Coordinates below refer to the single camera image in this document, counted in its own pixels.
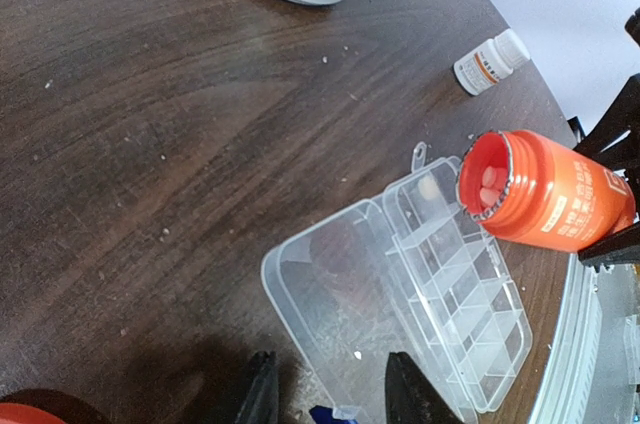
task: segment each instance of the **white floor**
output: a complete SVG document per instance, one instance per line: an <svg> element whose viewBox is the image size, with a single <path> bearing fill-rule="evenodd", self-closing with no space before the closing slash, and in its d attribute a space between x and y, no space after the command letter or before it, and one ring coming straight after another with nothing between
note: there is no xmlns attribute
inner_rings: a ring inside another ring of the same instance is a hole
<svg viewBox="0 0 640 424"><path fill-rule="evenodd" d="M640 0L491 1L529 47L565 115L578 115L587 132L640 73L640 46L624 31Z"/></svg>

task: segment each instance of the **blue object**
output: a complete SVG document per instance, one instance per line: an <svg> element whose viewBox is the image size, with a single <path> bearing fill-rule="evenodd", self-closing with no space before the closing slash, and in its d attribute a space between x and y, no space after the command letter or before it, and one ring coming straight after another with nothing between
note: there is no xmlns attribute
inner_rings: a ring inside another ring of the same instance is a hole
<svg viewBox="0 0 640 424"><path fill-rule="evenodd" d="M309 411L313 421L316 424L358 424L357 421L349 419L348 421L342 419L334 419L331 416L332 410L328 407L316 406Z"/></svg>

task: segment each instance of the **red lid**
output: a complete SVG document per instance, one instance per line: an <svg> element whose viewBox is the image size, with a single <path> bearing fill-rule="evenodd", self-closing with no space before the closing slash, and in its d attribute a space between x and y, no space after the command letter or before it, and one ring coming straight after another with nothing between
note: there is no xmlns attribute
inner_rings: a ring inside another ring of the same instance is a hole
<svg viewBox="0 0 640 424"><path fill-rule="evenodd" d="M65 424L48 412L24 404L0 404L0 424Z"/></svg>

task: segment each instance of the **bottle opening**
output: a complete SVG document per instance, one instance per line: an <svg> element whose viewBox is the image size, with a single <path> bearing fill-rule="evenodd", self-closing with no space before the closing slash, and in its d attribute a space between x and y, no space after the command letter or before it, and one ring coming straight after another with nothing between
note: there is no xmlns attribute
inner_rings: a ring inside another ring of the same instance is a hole
<svg viewBox="0 0 640 424"><path fill-rule="evenodd" d="M509 154L504 136L488 132L476 140L464 157L458 198L472 216L499 207L509 179Z"/></svg>

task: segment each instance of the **dark brown table surface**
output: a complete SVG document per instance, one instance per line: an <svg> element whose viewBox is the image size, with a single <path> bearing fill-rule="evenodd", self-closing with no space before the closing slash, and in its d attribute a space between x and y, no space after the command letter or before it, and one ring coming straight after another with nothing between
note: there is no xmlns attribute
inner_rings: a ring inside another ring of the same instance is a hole
<svg viewBox="0 0 640 424"><path fill-rule="evenodd" d="M189 422L262 349L286 422L309 422L326 398L263 255L406 174L418 141L572 142L533 64L477 98L456 84L506 27L488 0L0 0L0 22L0 394L57 389L114 424ZM483 423L526 422L566 272L502 250L534 348Z"/></svg>

